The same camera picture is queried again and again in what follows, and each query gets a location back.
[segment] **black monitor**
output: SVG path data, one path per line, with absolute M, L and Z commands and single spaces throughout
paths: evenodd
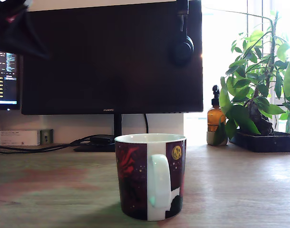
M 0 51 L 0 110 L 18 110 L 19 108 L 17 56 Z
M 176 2 L 29 15 L 51 58 L 24 56 L 23 114 L 203 111 L 201 1 L 190 2 L 194 53 L 181 67 L 169 59 L 180 29 Z

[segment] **white box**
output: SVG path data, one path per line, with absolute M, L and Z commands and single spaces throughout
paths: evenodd
M 37 146 L 39 144 L 39 130 L 0 131 L 0 146 Z

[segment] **plant pot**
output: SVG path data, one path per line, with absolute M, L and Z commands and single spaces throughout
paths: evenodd
M 274 136 L 252 136 L 237 132 L 230 140 L 253 152 L 290 152 L 290 134 L 274 132 Z

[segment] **headphone ear cup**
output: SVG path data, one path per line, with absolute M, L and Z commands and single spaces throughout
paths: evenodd
M 184 66 L 189 62 L 193 55 L 193 41 L 187 37 L 184 42 L 178 42 L 174 45 L 171 52 L 172 62 L 176 66 Z
M 192 41 L 192 39 L 189 36 L 186 36 L 186 42 L 191 47 L 191 52 L 193 53 L 193 41 Z

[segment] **mug rim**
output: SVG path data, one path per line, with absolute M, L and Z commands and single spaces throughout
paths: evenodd
M 165 135 L 165 136 L 175 136 L 178 137 L 176 140 L 160 140 L 160 141 L 138 141 L 138 142 L 128 142 L 128 140 L 125 140 L 126 137 L 134 137 L 134 136 L 146 136 L 146 135 Z M 115 142 L 119 143 L 131 143 L 131 144 L 147 144 L 147 143 L 174 143 L 174 142 L 180 142 L 186 140 L 186 137 L 184 135 L 180 134 L 170 134 L 170 133 L 139 133 L 139 134 L 125 134 L 121 135 L 115 138 Z

